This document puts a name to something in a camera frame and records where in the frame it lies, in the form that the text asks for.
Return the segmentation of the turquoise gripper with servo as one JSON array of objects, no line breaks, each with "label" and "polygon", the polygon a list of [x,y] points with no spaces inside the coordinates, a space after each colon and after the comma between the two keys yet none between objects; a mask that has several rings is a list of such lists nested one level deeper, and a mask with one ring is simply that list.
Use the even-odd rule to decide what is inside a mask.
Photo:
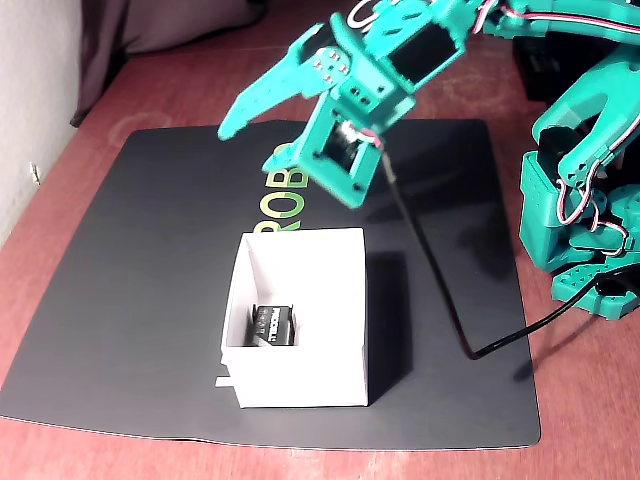
[{"label": "turquoise gripper with servo", "polygon": [[[366,33],[334,13],[236,97],[218,137],[232,138],[294,96],[308,99],[330,88],[358,127],[382,133],[414,108],[419,89],[465,53],[469,36],[468,1],[380,1]],[[296,148],[295,142],[276,146],[263,171],[297,167]]]}]

